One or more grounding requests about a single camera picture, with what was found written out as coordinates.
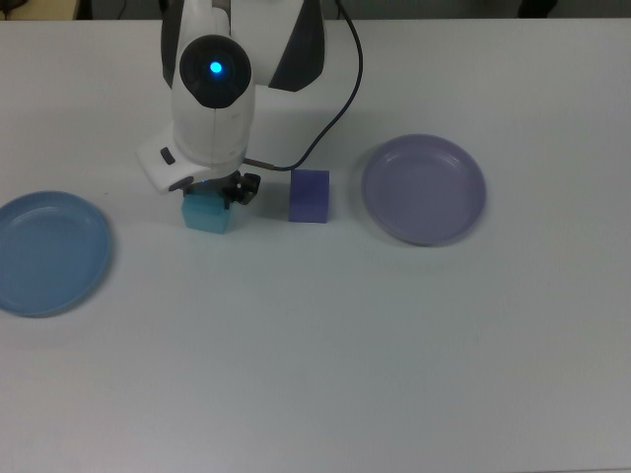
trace white table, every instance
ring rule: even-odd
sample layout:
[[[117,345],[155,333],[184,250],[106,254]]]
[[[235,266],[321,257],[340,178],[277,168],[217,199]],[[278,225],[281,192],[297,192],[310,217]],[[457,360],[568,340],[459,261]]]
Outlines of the white table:
[[[631,22],[359,23],[365,84],[317,148],[332,220],[266,174],[232,230],[187,230],[134,158],[170,119],[158,23],[0,29],[0,201],[77,193],[115,257],[62,316],[0,314],[7,473],[469,473],[631,467]],[[250,156],[293,162],[356,58],[261,90]],[[440,249],[367,216],[388,138],[450,138],[488,180]]]

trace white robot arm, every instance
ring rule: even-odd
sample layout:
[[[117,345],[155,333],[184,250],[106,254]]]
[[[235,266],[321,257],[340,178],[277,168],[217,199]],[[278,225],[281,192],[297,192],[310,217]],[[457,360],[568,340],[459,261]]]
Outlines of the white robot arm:
[[[161,192],[220,182],[244,161],[254,86],[296,92],[320,75],[319,0],[175,0],[162,57],[173,122],[138,150],[139,161]]]

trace purple plate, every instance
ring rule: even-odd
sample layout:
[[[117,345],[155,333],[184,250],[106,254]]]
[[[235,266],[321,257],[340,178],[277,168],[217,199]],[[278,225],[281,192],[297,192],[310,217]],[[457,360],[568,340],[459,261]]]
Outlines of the purple plate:
[[[486,203],[484,175],[460,146],[407,135],[382,145],[364,170],[364,202],[395,237],[442,245],[465,236]]]

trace blue plate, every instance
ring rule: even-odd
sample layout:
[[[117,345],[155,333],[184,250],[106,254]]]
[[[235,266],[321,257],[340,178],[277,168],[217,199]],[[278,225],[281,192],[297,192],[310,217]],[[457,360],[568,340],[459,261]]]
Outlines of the blue plate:
[[[51,315],[84,297],[110,255],[107,223],[89,202],[37,192],[0,209],[0,309]]]

